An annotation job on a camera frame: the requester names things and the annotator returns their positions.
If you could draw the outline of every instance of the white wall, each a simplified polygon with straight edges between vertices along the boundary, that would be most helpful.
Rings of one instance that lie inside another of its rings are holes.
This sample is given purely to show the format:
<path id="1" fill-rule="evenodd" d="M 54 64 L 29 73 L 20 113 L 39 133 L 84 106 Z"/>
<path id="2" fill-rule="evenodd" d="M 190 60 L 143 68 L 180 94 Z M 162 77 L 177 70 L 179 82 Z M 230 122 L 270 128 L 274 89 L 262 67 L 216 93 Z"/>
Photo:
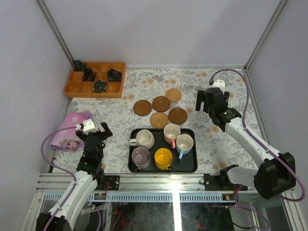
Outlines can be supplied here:
<path id="1" fill-rule="evenodd" d="M 72 55 L 132 66 L 244 66 L 280 0 L 45 0 Z"/>
<path id="2" fill-rule="evenodd" d="M 0 230 L 20 231 L 44 137 L 59 126 L 70 64 L 34 0 L 0 0 Z"/>
<path id="3" fill-rule="evenodd" d="M 296 173 L 308 190 L 307 12 L 306 0 L 287 3 L 250 75 L 273 145 L 295 157 Z M 308 198 L 300 206 L 308 224 Z"/>

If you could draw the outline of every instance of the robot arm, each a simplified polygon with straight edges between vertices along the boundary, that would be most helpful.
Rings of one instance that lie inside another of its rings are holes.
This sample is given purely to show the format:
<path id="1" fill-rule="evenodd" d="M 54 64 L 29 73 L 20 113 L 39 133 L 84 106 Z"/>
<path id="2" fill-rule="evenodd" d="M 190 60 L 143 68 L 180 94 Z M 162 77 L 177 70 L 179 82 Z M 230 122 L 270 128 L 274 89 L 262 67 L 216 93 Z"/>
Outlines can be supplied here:
<path id="1" fill-rule="evenodd" d="M 295 160 L 290 153 L 282 154 L 274 149 L 262 138 L 255 134 L 248 126 L 251 133 L 267 147 L 261 147 L 242 125 L 241 114 L 234 108 L 228 108 L 229 92 L 223 92 L 224 82 L 217 80 L 213 88 L 198 91 L 196 111 L 204 102 L 203 111 L 208 113 L 213 123 L 230 136 L 232 136 L 252 157 L 258 169 L 249 169 L 232 165 L 220 171 L 219 184 L 222 188 L 226 185 L 241 184 L 255 188 L 265 199 L 270 199 L 295 186 L 295 178 L 288 170 L 268 153 L 271 150 L 278 158 L 284 161 L 295 172 Z"/>
<path id="2" fill-rule="evenodd" d="M 37 231 L 43 231 L 52 216 L 53 219 L 45 230 L 74 230 L 76 219 L 89 195 L 97 186 L 104 185 L 104 173 L 101 168 L 103 148 L 105 147 L 103 141 L 113 134 L 106 123 L 101 123 L 101 126 L 104 131 L 99 131 L 91 119 L 85 120 L 82 125 L 77 126 L 76 135 L 84 141 L 85 147 L 75 173 L 76 182 L 70 183 L 61 199 L 47 214 L 41 213 L 39 215 Z"/>

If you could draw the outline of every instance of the purple mug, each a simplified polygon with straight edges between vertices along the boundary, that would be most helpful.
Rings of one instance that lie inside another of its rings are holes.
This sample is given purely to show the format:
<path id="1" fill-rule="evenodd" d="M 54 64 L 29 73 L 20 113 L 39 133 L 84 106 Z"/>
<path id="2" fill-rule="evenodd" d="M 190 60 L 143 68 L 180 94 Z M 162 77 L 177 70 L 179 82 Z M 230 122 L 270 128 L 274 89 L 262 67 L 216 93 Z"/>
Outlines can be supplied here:
<path id="1" fill-rule="evenodd" d="M 147 168 L 151 160 L 150 152 L 144 147 L 136 148 L 131 154 L 131 159 L 137 166 L 137 169 Z"/>

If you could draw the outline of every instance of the mug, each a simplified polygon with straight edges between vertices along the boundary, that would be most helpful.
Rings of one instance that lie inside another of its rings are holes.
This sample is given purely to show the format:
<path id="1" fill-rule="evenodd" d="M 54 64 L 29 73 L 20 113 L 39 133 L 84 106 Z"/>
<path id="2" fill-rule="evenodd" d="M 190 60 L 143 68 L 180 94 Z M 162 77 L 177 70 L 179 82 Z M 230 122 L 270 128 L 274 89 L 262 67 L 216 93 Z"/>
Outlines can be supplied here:
<path id="1" fill-rule="evenodd" d="M 150 152 L 144 147 L 136 148 L 131 154 L 131 159 L 136 166 L 136 171 L 147 168 L 151 161 Z"/>
<path id="2" fill-rule="evenodd" d="M 179 159 L 181 160 L 183 155 L 190 152 L 193 148 L 193 139 L 187 134 L 179 135 L 177 138 L 177 151 L 180 154 Z"/>
<path id="3" fill-rule="evenodd" d="M 129 141 L 129 145 L 150 149 L 154 145 L 154 136 L 149 130 L 141 130 L 137 133 L 135 139 Z"/>
<path id="4" fill-rule="evenodd" d="M 169 143 L 172 148 L 176 147 L 176 140 L 180 134 L 181 134 L 181 129 L 175 124 L 168 124 L 164 128 L 165 141 Z"/>
<path id="5" fill-rule="evenodd" d="M 168 170 L 169 172 L 173 172 L 171 167 L 172 164 L 172 153 L 167 148 L 160 148 L 155 152 L 154 160 L 155 165 L 161 170 Z"/>

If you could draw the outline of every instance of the table surface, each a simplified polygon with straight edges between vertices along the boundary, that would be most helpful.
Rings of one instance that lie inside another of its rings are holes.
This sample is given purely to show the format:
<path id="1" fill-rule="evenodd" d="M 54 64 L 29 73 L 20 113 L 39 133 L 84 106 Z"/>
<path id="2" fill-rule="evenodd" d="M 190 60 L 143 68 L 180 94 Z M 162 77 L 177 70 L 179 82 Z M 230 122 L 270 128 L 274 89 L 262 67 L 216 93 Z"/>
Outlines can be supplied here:
<path id="1" fill-rule="evenodd" d="M 102 167 L 105 173 L 130 173 L 130 133 L 135 128 L 152 128 L 150 116 L 156 112 L 152 109 L 149 115 L 140 117 L 133 111 L 134 103 L 142 99 L 152 102 L 155 97 L 164 96 L 168 89 L 177 88 L 181 91 L 182 98 L 178 102 L 171 102 L 169 110 L 180 107 L 188 113 L 187 121 L 180 127 L 190 128 L 195 133 L 198 159 L 198 169 L 195 173 L 218 173 L 220 169 L 232 164 L 256 168 L 247 152 L 232 137 L 215 126 L 208 114 L 195 111 L 197 91 L 209 87 L 209 79 L 215 71 L 217 69 L 127 70 L 121 99 L 73 98 L 69 110 L 91 112 L 95 123 L 108 124 L 114 135 L 105 141 Z M 230 92 L 229 107 L 234 107 L 242 113 L 246 89 L 241 77 L 233 72 L 221 72 L 215 79 L 225 81 L 225 90 Z M 251 102 L 246 121 L 260 135 Z M 54 163 L 75 172 L 82 151 L 83 149 L 79 148 L 75 152 L 58 152 Z"/>

